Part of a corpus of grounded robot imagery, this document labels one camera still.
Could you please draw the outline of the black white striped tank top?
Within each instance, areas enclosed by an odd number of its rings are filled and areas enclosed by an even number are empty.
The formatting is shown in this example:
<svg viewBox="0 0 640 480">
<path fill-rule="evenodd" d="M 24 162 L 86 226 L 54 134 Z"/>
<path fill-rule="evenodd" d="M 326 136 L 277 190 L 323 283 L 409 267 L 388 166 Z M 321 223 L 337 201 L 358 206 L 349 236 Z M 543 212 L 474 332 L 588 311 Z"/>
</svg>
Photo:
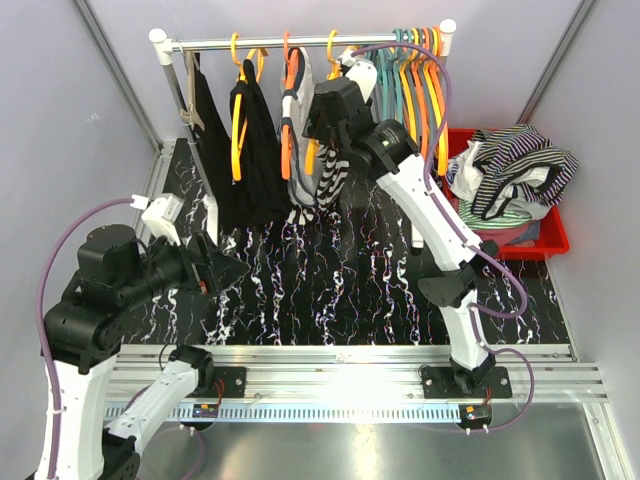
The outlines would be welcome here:
<svg viewBox="0 0 640 480">
<path fill-rule="evenodd" d="M 318 158 L 322 163 L 322 174 L 316 188 L 316 205 L 326 211 L 338 199 L 349 173 L 349 161 L 326 146 L 321 146 Z"/>
</svg>

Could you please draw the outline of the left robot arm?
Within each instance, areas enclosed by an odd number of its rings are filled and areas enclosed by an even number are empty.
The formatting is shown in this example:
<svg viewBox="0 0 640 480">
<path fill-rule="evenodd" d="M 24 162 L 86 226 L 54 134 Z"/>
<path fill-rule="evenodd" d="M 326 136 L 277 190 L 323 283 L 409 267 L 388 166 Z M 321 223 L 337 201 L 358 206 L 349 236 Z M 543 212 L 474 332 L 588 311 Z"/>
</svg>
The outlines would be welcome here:
<svg viewBox="0 0 640 480">
<path fill-rule="evenodd" d="M 157 379 L 111 422 L 106 393 L 130 310 L 171 289 L 219 295 L 248 265 L 198 232 L 186 245 L 147 246 L 128 225 L 91 231 L 61 299 L 42 315 L 49 383 L 45 441 L 34 479 L 133 479 L 154 434 L 186 397 L 222 388 L 206 349 L 180 345 Z"/>
</svg>

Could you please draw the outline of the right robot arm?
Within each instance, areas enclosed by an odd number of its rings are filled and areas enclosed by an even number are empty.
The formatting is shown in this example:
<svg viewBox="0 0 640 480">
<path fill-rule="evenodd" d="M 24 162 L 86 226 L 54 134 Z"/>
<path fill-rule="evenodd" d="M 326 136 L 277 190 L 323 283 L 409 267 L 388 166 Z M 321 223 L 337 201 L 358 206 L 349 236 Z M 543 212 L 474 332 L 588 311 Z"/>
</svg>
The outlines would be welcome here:
<svg viewBox="0 0 640 480">
<path fill-rule="evenodd" d="M 374 121 L 357 82 L 339 77 L 315 87 L 304 134 L 329 147 L 371 179 L 402 209 L 422 236 L 438 269 L 418 282 L 437 306 L 450 340 L 450 365 L 426 378 L 459 396 L 482 396 L 495 367 L 478 322 L 476 280 L 498 251 L 468 230 L 431 176 L 405 127 Z"/>
</svg>

